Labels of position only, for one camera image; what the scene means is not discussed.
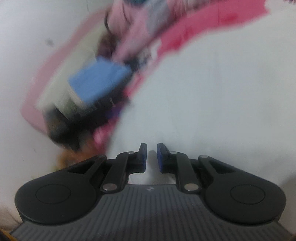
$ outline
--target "ribbed surface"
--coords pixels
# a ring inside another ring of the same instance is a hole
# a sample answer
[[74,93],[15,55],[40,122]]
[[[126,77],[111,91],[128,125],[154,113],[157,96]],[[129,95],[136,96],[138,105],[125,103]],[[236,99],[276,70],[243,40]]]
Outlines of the ribbed surface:
[[73,223],[38,226],[25,222],[13,235],[20,241],[286,241],[277,223],[245,227],[214,216],[199,196],[175,185],[127,185],[105,195],[95,209]]

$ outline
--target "circular cap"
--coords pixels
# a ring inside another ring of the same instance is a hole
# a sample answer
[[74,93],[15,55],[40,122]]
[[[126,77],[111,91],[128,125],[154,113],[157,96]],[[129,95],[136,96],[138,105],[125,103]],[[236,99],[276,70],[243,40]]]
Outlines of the circular cap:
[[66,201],[71,195],[71,191],[64,185],[50,184],[41,187],[36,192],[37,199],[46,204],[56,204]]
[[107,184],[103,185],[103,189],[105,191],[114,191],[117,189],[117,185],[114,183],[107,183]]
[[231,197],[242,204],[257,204],[265,198],[264,191],[253,185],[239,185],[230,191]]
[[199,186],[195,183],[187,183],[184,185],[184,188],[187,191],[196,191],[197,189],[199,189]]

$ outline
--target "black object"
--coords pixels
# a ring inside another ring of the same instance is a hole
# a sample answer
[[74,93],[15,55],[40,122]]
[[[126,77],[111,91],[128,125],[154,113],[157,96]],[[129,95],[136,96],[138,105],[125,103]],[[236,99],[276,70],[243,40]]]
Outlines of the black object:
[[159,143],[162,173],[176,185],[130,185],[145,171],[146,144],[116,159],[93,157],[35,179],[15,197],[18,240],[286,241],[277,223],[285,195],[275,184],[208,156],[198,160]]
[[81,139],[85,133],[93,131],[104,125],[108,120],[106,115],[120,102],[125,102],[123,90],[131,80],[132,74],[127,76],[112,91],[98,99],[92,105],[75,111],[65,116],[58,108],[54,107],[44,113],[49,138],[59,144],[77,151],[80,149]]

